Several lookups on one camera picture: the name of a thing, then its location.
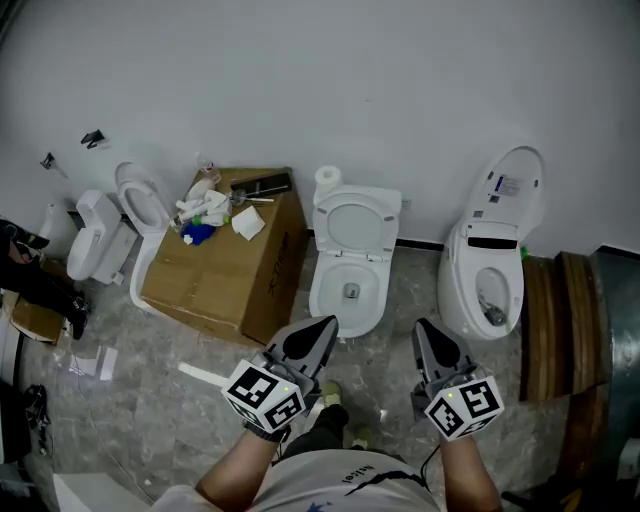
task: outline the wall hook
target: wall hook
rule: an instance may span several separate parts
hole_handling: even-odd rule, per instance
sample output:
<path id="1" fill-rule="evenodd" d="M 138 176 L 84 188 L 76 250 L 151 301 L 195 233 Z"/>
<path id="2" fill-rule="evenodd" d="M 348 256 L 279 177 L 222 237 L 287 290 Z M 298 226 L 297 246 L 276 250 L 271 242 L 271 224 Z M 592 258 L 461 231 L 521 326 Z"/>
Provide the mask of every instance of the wall hook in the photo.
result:
<path id="1" fill-rule="evenodd" d="M 45 169 L 49 170 L 51 169 L 51 164 L 53 163 L 54 160 L 55 158 L 53 158 L 53 155 L 51 153 L 47 153 L 46 158 L 42 162 L 40 162 L 40 165 Z"/>
<path id="2" fill-rule="evenodd" d="M 93 149 L 101 140 L 105 140 L 104 135 L 102 135 L 102 132 L 100 130 L 96 130 L 95 132 L 87 133 L 84 137 L 82 137 L 80 144 L 88 143 L 87 149 Z"/>

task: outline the wooden board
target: wooden board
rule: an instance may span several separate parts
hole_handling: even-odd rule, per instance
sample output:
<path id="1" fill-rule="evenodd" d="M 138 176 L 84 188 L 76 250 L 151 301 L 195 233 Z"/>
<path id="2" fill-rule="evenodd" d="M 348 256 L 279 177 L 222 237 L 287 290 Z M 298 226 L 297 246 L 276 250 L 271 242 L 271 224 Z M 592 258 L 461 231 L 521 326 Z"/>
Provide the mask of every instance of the wooden board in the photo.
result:
<path id="1" fill-rule="evenodd" d="M 607 427 L 609 384 L 571 397 L 556 476 L 579 481 L 592 472 Z"/>
<path id="2" fill-rule="evenodd" d="M 567 393 L 562 302 L 553 260 L 523 262 L 522 400 L 549 400 Z"/>
<path id="3" fill-rule="evenodd" d="M 523 273 L 521 400 L 549 400 L 606 382 L 600 308 L 588 258 L 528 257 Z"/>
<path id="4" fill-rule="evenodd" d="M 561 281 L 565 336 L 573 348 L 572 393 L 580 393 L 606 380 L 602 369 L 603 344 L 593 269 L 588 258 L 560 253 L 556 266 Z"/>

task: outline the toilet tank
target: toilet tank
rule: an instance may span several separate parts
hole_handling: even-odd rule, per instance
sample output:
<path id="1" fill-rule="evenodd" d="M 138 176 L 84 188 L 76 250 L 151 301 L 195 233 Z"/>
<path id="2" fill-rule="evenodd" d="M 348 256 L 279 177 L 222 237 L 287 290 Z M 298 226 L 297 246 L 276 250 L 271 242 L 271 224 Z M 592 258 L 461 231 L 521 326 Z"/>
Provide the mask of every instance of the toilet tank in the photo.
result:
<path id="1" fill-rule="evenodd" d="M 121 215 L 111 200 L 99 190 L 87 190 L 76 208 L 87 228 L 112 232 L 118 227 Z"/>

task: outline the toilet lid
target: toilet lid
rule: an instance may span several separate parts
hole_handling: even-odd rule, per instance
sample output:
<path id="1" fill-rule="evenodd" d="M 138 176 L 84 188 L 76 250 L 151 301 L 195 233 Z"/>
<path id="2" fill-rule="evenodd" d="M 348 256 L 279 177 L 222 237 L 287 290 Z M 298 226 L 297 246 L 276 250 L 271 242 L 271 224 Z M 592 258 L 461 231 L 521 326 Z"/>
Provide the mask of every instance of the toilet lid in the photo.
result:
<path id="1" fill-rule="evenodd" d="M 542 220 L 544 162 L 531 146 L 496 155 L 478 177 L 464 222 L 492 222 L 516 228 L 519 241 Z"/>
<path id="2" fill-rule="evenodd" d="M 131 222 L 141 234 L 164 231 L 169 214 L 157 193 L 145 183 L 125 181 L 118 187 L 118 198 Z"/>
<path id="3" fill-rule="evenodd" d="M 390 259 L 398 225 L 398 214 L 390 206 L 360 193 L 332 195 L 318 203 L 313 211 L 318 250 L 334 254 Z"/>

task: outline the drain hole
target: drain hole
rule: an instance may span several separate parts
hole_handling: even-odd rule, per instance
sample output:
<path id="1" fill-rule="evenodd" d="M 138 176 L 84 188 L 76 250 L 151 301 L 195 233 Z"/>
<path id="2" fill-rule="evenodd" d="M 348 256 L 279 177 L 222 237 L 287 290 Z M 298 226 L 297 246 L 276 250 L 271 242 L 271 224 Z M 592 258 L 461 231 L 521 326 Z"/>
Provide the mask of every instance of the drain hole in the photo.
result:
<path id="1" fill-rule="evenodd" d="M 347 299 L 357 299 L 360 295 L 360 287 L 355 283 L 347 283 L 342 292 Z"/>

